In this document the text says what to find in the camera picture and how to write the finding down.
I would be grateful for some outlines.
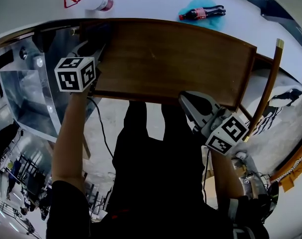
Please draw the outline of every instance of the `blue cloth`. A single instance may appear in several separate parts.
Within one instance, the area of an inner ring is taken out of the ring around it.
[[[20,168],[21,168],[21,163],[18,160],[16,160],[14,162],[13,166],[12,166],[11,171],[10,171],[14,176],[12,176],[11,174],[9,174],[9,176],[8,176],[9,179],[16,179],[15,177],[17,177]]]
[[[212,0],[193,0],[185,8],[180,10],[179,15],[185,14],[191,9],[195,9],[199,7],[212,7],[216,5],[217,4]],[[191,24],[191,25],[206,27],[216,31],[221,31],[225,25],[225,17],[226,16],[212,17],[212,18],[206,18],[200,20],[188,20],[188,19],[180,20],[178,18],[177,21]]]

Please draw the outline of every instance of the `black shirt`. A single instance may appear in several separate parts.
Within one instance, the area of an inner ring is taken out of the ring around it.
[[[84,194],[73,185],[56,181],[52,185],[52,203],[47,223],[47,238],[104,238],[182,236],[233,238],[234,222],[253,231],[255,238],[269,238],[268,233],[249,209],[246,197],[230,200],[221,211],[203,201],[182,199],[141,202],[108,213],[100,223],[90,224],[89,206]]]

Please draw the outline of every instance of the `human arm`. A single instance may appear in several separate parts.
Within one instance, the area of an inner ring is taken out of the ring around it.
[[[83,193],[82,148],[87,93],[71,94],[52,159],[53,182],[68,182]]]
[[[82,179],[87,91],[71,94],[52,160],[52,197],[46,238],[88,238],[89,205]]]
[[[218,206],[224,200],[242,197],[244,190],[232,165],[230,156],[224,156],[215,150],[211,150],[211,160]]]

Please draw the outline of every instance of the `metal frame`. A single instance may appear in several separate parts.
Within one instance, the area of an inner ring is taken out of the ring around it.
[[[261,9],[266,20],[279,23],[302,46],[302,29],[298,23],[275,0],[247,0]]]
[[[20,162],[22,159],[25,161],[25,165],[24,165],[20,175],[18,176],[19,180],[23,179],[25,173],[28,173],[28,170],[30,167],[31,167],[31,170],[29,173],[30,175],[34,175],[35,173],[39,172],[39,169],[36,166],[36,164],[34,164],[30,159],[25,158],[23,155],[21,155],[18,161]]]
[[[29,227],[25,222],[21,222],[21,221],[28,221],[28,219],[26,219],[25,217],[23,217],[18,210],[14,209],[13,207],[11,207],[9,204],[5,203],[2,199],[0,199],[0,210],[14,218],[24,229],[27,230],[27,233],[29,233],[29,235],[32,235],[34,237],[36,237],[37,239],[41,239],[40,235],[35,231],[33,233],[29,232]]]

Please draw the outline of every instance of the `wooden panel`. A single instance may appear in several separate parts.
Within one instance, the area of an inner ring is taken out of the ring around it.
[[[288,172],[295,164],[295,162],[302,157],[302,144],[299,149],[293,154],[293,156],[286,160],[286,163],[277,171],[274,175],[270,177],[270,181],[277,180],[280,176]]]
[[[239,106],[255,46],[178,22],[122,19],[111,25],[96,96],[174,103],[180,91],[192,90],[231,109]]]
[[[278,74],[278,71],[279,71],[279,66],[280,66],[280,62],[281,62],[283,47],[284,47],[284,41],[281,40],[281,39],[277,39],[277,46],[276,46],[276,50],[275,50],[275,56],[274,56],[274,60],[273,60],[272,66],[271,66],[268,81],[267,81],[266,87],[264,89],[264,92],[261,96],[258,107],[257,107],[252,119],[250,119],[249,130],[246,134],[245,141],[248,140],[249,136],[251,135],[251,133],[255,129],[262,113],[264,112],[264,110],[265,110],[265,108],[268,104],[268,100],[269,100],[270,94],[272,92],[272,89],[274,87],[276,77],[277,77],[277,74]]]

